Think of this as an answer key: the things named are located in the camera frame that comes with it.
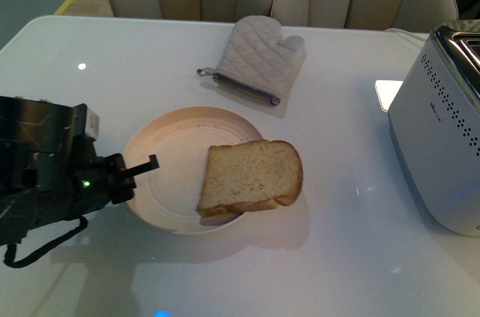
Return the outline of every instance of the oven mitt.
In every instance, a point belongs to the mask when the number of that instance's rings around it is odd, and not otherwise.
[[[278,105],[287,97],[306,56],[304,39],[281,35],[281,24],[267,16],[247,16],[233,27],[216,69],[200,68],[216,83]]]

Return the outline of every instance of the plate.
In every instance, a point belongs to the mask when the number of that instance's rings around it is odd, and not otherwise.
[[[206,233],[238,220],[240,214],[201,219],[197,213],[211,145],[236,145],[262,135],[249,121],[217,107],[177,109],[144,126],[128,143],[127,167],[155,154],[159,169],[135,177],[128,206],[142,220],[180,234]]]

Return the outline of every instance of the toast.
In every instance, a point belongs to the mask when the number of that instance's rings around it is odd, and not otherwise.
[[[196,210],[201,217],[290,206],[301,191],[299,153],[285,141],[211,146]]]

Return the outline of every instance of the white toaster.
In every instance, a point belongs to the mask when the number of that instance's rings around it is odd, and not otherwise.
[[[388,113],[397,155],[431,215],[480,237],[480,33],[433,31]]]

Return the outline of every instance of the white table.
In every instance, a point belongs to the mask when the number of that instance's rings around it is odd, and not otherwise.
[[[430,222],[402,176],[373,87],[402,80],[422,42],[283,28],[305,38],[307,58],[288,101],[271,107],[196,75],[216,66],[231,30],[48,16],[0,52],[1,95],[86,103],[100,116],[101,156],[122,152],[166,112],[218,106],[294,144],[304,164],[293,206],[207,235],[161,231],[126,204],[89,214],[81,235],[36,264],[0,267],[0,316],[478,316],[480,240]],[[76,224],[29,232],[18,257]]]

